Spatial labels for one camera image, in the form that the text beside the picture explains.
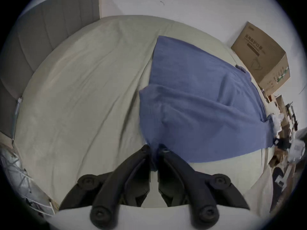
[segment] screw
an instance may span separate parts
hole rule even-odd
[[[218,177],[215,179],[216,184],[226,184],[226,180],[223,177]]]
[[[199,218],[202,221],[212,221],[216,219],[217,209],[212,205],[205,206],[199,213]]]
[[[95,220],[99,221],[100,223],[106,224],[110,222],[111,220],[111,215],[109,211],[103,207],[99,207],[94,210],[94,218]]]
[[[83,181],[84,184],[94,184],[94,179],[93,178],[85,178]]]

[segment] packaging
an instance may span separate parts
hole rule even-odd
[[[273,94],[290,78],[286,52],[253,24],[247,22],[231,48],[266,95]]]
[[[281,122],[281,126],[285,127],[289,124],[289,120],[288,120],[288,112],[286,110],[286,106],[284,104],[284,100],[282,99],[281,95],[276,98],[276,102],[277,102],[278,108],[280,110],[280,113],[284,114],[284,118]]]

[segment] bed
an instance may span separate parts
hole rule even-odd
[[[159,17],[98,18],[68,35],[25,84],[14,135],[23,166],[58,204],[79,177],[113,171],[145,143],[139,128],[138,91],[148,85],[159,35],[188,42],[246,68],[216,38]],[[277,112],[253,78],[252,82],[267,115]],[[207,174],[226,174],[245,194],[273,152],[273,148],[263,148],[240,157],[190,165]],[[154,206],[154,197],[151,199],[146,207]]]

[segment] upholstered headboard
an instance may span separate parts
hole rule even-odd
[[[46,0],[16,21],[0,53],[0,132],[12,137],[17,100],[42,61],[97,20],[99,0]]]

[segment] clothing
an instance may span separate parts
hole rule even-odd
[[[159,36],[140,127],[187,162],[210,162],[273,145],[273,123],[243,68],[181,40]]]

